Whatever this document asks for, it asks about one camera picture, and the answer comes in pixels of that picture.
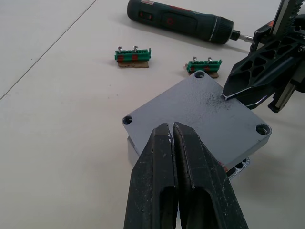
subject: white floor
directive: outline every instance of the white floor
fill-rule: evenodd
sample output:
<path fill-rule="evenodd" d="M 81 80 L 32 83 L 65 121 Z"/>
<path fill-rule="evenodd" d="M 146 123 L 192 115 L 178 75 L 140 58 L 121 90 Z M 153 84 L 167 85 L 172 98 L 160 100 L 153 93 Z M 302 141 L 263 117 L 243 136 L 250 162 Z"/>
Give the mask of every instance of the white floor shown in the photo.
<path fill-rule="evenodd" d="M 249 44 L 215 46 L 137 24 L 127 0 L 89 9 L 93 0 L 12 2 L 0 2 L 0 97 L 9 90 L 0 100 L 0 228 L 123 228 L 132 166 L 121 119 L 182 80 L 193 56 L 222 59 L 224 85 Z M 224 16 L 249 35 L 279 4 L 162 2 Z M 150 68 L 119 69 L 119 45 L 151 47 Z M 267 104 L 255 113 L 273 134 L 232 182 L 249 228 L 304 228 L 304 95 L 279 114 Z"/>

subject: gray painted surface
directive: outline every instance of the gray painted surface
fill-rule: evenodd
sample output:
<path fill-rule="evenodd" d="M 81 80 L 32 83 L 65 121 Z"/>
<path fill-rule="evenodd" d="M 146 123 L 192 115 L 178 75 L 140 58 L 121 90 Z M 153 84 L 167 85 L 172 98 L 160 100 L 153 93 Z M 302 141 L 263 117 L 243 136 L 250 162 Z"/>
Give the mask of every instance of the gray painted surface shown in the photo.
<path fill-rule="evenodd" d="M 257 133 L 256 126 L 265 124 L 238 100 L 221 98 L 222 87 L 205 74 L 194 74 L 144 104 L 129 115 L 124 124 L 134 147 L 140 154 L 154 128 L 180 122 L 195 129 L 211 153 L 227 166 L 235 166 L 268 142 L 271 134 Z"/>

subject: green connector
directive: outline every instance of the green connector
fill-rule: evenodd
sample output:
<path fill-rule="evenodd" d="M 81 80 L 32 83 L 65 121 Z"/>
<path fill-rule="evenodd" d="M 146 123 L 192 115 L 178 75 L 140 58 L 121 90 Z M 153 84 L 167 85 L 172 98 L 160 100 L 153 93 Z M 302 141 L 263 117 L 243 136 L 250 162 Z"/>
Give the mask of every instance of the green connector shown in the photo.
<path fill-rule="evenodd" d="M 208 61 L 196 61 L 196 58 L 193 58 L 193 61 L 189 61 L 186 66 L 186 70 L 188 73 L 194 73 L 196 71 L 202 70 L 206 73 L 216 73 L 218 72 L 222 60 L 213 61 L 209 59 Z"/>
<path fill-rule="evenodd" d="M 151 49 L 138 50 L 137 46 L 134 46 L 134 50 L 122 50 L 122 47 L 119 47 L 118 50 L 115 51 L 114 58 L 118 63 L 149 61 L 149 59 L 151 58 L 151 53 Z"/>

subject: metal screw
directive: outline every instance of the metal screw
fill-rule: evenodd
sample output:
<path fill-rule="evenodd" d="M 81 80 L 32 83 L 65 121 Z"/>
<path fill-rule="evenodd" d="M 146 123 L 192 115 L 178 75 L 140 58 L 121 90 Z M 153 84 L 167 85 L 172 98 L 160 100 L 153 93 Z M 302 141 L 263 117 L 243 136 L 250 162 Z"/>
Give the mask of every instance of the metal screw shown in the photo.
<path fill-rule="evenodd" d="M 305 46 L 302 45 L 297 50 L 298 50 L 298 52 L 304 52 L 305 51 Z"/>

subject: screwdriver handle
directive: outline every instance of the screwdriver handle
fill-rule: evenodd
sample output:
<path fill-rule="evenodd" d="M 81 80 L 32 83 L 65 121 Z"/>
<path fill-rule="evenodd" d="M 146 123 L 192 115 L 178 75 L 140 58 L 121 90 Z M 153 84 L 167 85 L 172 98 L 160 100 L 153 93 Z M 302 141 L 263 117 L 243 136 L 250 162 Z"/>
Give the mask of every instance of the screwdriver handle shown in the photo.
<path fill-rule="evenodd" d="M 225 44 L 231 38 L 234 28 L 233 21 L 226 18 L 150 0 L 130 0 L 127 15 L 143 24 L 177 31 L 217 44 Z"/>

